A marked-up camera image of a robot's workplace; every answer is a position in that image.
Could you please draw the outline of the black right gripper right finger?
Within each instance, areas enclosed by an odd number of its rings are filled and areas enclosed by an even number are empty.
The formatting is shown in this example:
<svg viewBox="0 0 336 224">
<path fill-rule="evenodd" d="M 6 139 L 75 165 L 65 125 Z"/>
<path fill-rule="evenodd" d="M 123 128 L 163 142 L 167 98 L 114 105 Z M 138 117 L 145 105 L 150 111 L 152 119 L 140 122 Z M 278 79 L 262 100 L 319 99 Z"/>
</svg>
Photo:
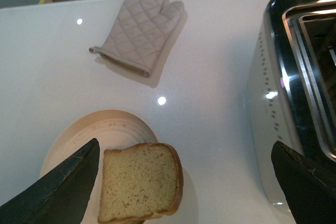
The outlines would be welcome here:
<svg viewBox="0 0 336 224">
<path fill-rule="evenodd" d="M 271 150 L 276 179 L 296 223 L 335 223 L 335 174 L 277 141 Z"/>
</svg>

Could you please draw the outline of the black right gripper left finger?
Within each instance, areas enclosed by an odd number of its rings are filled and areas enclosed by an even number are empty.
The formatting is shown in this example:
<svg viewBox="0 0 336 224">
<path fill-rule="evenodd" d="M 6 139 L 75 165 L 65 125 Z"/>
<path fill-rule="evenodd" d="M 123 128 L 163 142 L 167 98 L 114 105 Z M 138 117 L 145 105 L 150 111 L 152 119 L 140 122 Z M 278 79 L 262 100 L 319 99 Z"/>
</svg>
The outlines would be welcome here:
<svg viewBox="0 0 336 224">
<path fill-rule="evenodd" d="M 98 173 L 99 156 L 99 142 L 93 138 L 3 204 L 1 223 L 81 223 Z"/>
</svg>

